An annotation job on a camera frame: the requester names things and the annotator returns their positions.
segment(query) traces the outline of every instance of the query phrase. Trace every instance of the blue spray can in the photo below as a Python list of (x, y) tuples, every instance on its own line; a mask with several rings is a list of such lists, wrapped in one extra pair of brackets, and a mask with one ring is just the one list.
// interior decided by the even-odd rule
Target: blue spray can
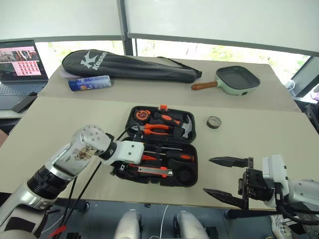
[(69, 80), (69, 87), (72, 91), (99, 89), (111, 87), (111, 81), (109, 76), (94, 76), (77, 80)]

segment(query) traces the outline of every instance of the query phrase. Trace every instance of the orange pliers handle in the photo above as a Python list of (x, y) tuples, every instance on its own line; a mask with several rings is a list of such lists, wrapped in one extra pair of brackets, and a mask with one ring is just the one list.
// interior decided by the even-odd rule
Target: orange pliers handle
[(144, 128), (143, 132), (146, 135), (148, 135), (148, 134), (168, 135), (168, 133), (157, 133), (157, 132), (152, 131), (152, 129), (155, 129), (155, 128), (169, 130), (169, 126), (164, 125), (164, 124), (149, 124), (149, 123), (147, 123), (146, 125), (143, 126), (143, 128)]

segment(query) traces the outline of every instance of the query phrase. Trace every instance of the black toolbox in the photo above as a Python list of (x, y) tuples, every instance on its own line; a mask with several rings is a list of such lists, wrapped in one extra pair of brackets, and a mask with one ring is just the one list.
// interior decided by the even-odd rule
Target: black toolbox
[(153, 153), (144, 151), (139, 165), (113, 163), (112, 174), (139, 183), (160, 183), (163, 186), (190, 187), (197, 182), (197, 152), (190, 144), (196, 138), (192, 113), (163, 105), (160, 108), (136, 106), (130, 112), (128, 127), (131, 127), (129, 137), (124, 140), (143, 142), (145, 151)]

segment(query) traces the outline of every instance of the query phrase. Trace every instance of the hammer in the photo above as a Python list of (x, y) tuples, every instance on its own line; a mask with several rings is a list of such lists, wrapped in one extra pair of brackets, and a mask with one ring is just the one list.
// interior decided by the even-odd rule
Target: hammer
[(188, 138), (188, 134), (189, 134), (189, 132), (191, 132), (192, 127), (193, 127), (193, 124), (192, 124), (190, 117), (188, 115), (186, 115), (188, 123), (183, 123), (180, 120), (174, 119), (168, 115), (162, 115), (158, 112), (155, 112), (153, 117), (155, 119), (162, 119), (162, 120), (164, 120), (165, 123), (167, 123), (169, 125), (178, 126), (178, 127), (183, 128), (184, 134), (182, 135), (182, 137), (184, 137), (186, 139)]
[(182, 135), (182, 137), (188, 139), (188, 134), (189, 132), (191, 132), (193, 124), (191, 123), (190, 117), (188, 115), (186, 116), (188, 119), (188, 123), (183, 123), (181, 127), (184, 129), (184, 134)]

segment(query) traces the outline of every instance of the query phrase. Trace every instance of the green frying pan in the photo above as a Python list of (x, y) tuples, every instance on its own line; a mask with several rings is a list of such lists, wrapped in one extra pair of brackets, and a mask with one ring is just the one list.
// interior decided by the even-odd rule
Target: green frying pan
[(260, 80), (242, 66), (229, 66), (216, 71), (213, 82), (198, 83), (191, 86), (195, 91), (210, 87), (220, 87), (230, 95), (243, 96), (260, 85)]

